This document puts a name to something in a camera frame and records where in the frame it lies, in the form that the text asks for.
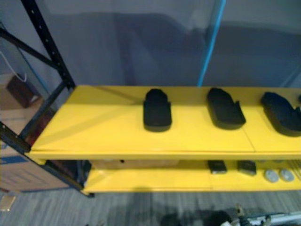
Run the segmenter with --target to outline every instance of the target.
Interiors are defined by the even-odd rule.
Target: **lower shelf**
[[[301,180],[289,162],[256,162],[257,175],[237,171],[236,161],[226,161],[228,172],[210,173],[206,161],[181,161],[175,168],[92,169],[84,192],[204,192],[204,191],[282,191],[300,190]],[[289,169],[294,181],[279,179],[271,183],[264,178],[266,169]]]

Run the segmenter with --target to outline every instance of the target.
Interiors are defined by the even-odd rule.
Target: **black metal upright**
[[[39,10],[37,3],[35,2],[35,0],[21,0],[21,2],[30,20],[32,21],[32,24],[36,29],[46,51],[48,52],[49,57],[52,59],[52,61],[56,62],[60,66],[58,73],[60,74],[66,87],[68,89],[75,88],[75,83],[72,77],[70,76],[70,73],[63,61],[63,58],[55,45],[55,42],[51,37],[51,34],[46,26],[46,23],[43,19],[43,16]]]
[[[35,128],[40,118],[42,118],[43,114],[47,112],[47,110],[51,107],[51,104],[56,100],[58,95],[63,91],[63,89],[66,87],[69,90],[75,88],[75,83],[72,79],[72,77],[69,74],[69,71],[63,61],[63,58],[61,57],[55,42],[53,41],[50,32],[46,26],[46,23],[42,17],[42,14],[35,2],[35,0],[21,0],[23,3],[23,6],[30,17],[33,26],[35,27],[46,51],[48,52],[50,59],[32,47],[28,46],[12,34],[8,33],[3,28],[0,28],[0,37],[4,38],[5,40],[9,41],[10,43],[14,44],[18,48],[23,49],[27,53],[31,54],[32,56],[36,57],[40,61],[44,62],[45,64],[51,66],[52,68],[56,69],[59,73],[59,75],[62,78],[62,83],[54,90],[54,92],[48,97],[47,100],[44,101],[44,103],[41,105],[39,110],[36,112],[36,114],[33,116],[33,118],[28,122],[28,124],[25,126],[25,128],[22,130],[20,135],[17,135],[14,133],[11,129],[9,129],[4,123],[0,121],[0,139],[14,148],[16,151],[18,151],[20,154],[24,156],[24,158],[28,159],[29,161],[32,161],[30,158],[28,158],[25,153],[28,153],[31,149],[31,145],[26,142],[26,137],[30,134],[30,132]],[[66,184],[68,184],[70,187],[81,191],[83,189],[83,184],[85,182],[85,174],[90,170],[90,163],[87,161],[77,161],[77,172],[78,172],[78,178],[72,178],[66,174],[61,173],[59,170],[54,169],[50,165],[38,165],[47,172],[51,173],[58,179],[62,180]],[[87,194],[88,197],[93,197],[94,194]]]

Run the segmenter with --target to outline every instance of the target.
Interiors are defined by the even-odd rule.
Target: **gray carpet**
[[[95,198],[72,189],[21,193],[10,212],[0,213],[0,225],[171,226],[166,219],[179,218],[183,226],[202,226],[213,210],[225,210],[234,217],[236,203],[249,214],[300,211],[301,191],[105,193]]]

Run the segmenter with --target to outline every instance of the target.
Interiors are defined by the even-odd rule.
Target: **cardboard box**
[[[1,110],[27,108],[38,98],[25,82],[11,74],[0,76],[0,97]]]
[[[178,160],[91,160],[96,169],[161,168],[176,166]]]
[[[40,98],[29,108],[0,112],[1,121],[19,134],[42,104]],[[10,191],[35,191],[68,187],[1,141],[0,188]]]
[[[54,177],[20,154],[1,157],[0,187],[9,191],[36,191],[67,188],[68,185]]]

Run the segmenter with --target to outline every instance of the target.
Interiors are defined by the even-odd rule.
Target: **gray wall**
[[[299,73],[289,84],[292,88],[301,88],[301,73]]]
[[[11,73],[11,71],[10,71],[9,67],[5,64],[5,62],[2,59],[2,57],[0,56],[0,74],[7,74],[7,73]]]
[[[4,1],[6,28],[45,54],[20,1]],[[77,84],[197,84],[213,1],[37,2]],[[300,3],[227,0],[204,85],[279,86],[295,76]],[[49,89],[59,83],[54,70],[26,57]]]

